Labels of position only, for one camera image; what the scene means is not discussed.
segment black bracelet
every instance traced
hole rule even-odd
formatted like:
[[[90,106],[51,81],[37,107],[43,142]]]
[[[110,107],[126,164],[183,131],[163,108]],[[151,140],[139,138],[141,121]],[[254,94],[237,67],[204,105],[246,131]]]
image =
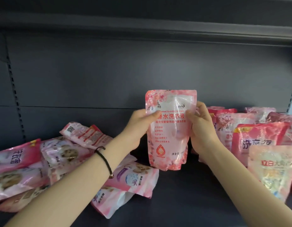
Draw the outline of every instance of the black bracelet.
[[[110,174],[109,178],[112,179],[114,177],[114,175],[112,173],[110,165],[109,165],[108,161],[106,160],[106,158],[98,151],[99,148],[102,148],[103,150],[105,150],[106,148],[103,147],[103,146],[99,146],[97,149],[95,149],[95,153],[97,153],[104,160],[104,162],[106,163],[106,166],[107,166],[107,168],[109,170],[109,174]]]

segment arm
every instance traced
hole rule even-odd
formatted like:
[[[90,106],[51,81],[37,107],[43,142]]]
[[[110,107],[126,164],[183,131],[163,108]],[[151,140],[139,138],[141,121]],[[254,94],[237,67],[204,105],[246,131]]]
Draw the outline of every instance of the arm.
[[[193,123],[193,148],[214,175],[245,219],[248,226],[292,226],[292,210],[268,191],[217,138],[204,103],[199,115],[187,112]]]
[[[121,134],[100,152],[112,171],[133,149],[160,111],[145,116],[145,110],[135,111]],[[5,227],[68,227],[88,205],[109,177],[103,159],[94,154],[86,162],[36,197]]]

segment hand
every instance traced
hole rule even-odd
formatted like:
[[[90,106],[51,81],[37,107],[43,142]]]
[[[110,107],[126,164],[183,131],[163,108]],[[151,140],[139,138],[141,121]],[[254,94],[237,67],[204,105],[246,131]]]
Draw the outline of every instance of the hand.
[[[157,120],[160,114],[161,111],[156,111],[150,115],[146,115],[145,109],[133,112],[127,126],[119,135],[125,140],[129,151],[139,146],[141,137],[146,133],[150,124]]]
[[[198,101],[197,107],[199,108],[199,113],[187,110],[186,116],[192,122],[190,133],[192,146],[199,155],[202,155],[205,149],[212,143],[219,142],[219,139],[206,105]]]

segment barcode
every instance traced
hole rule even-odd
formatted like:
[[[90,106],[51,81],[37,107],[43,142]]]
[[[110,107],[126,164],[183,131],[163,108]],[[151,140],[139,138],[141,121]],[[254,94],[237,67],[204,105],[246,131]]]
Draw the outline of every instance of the barcode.
[[[75,130],[75,129],[74,129],[72,126],[70,126],[70,127],[67,129],[67,131],[69,131],[70,133],[72,133],[74,130]]]

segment gray wall panel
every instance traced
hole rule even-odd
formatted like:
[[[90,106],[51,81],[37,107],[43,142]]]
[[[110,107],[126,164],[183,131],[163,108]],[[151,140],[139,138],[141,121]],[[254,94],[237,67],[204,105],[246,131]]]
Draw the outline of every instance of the gray wall panel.
[[[0,106],[0,149],[23,143],[22,131],[16,107]]]
[[[103,133],[115,137],[124,129],[132,112],[132,109],[21,107],[27,140],[57,137],[71,121],[85,126],[95,124]]]
[[[292,48],[8,36],[21,106],[143,108],[150,89],[196,89],[208,105],[276,107],[292,94]]]
[[[0,106],[15,106],[7,64],[0,61]]]

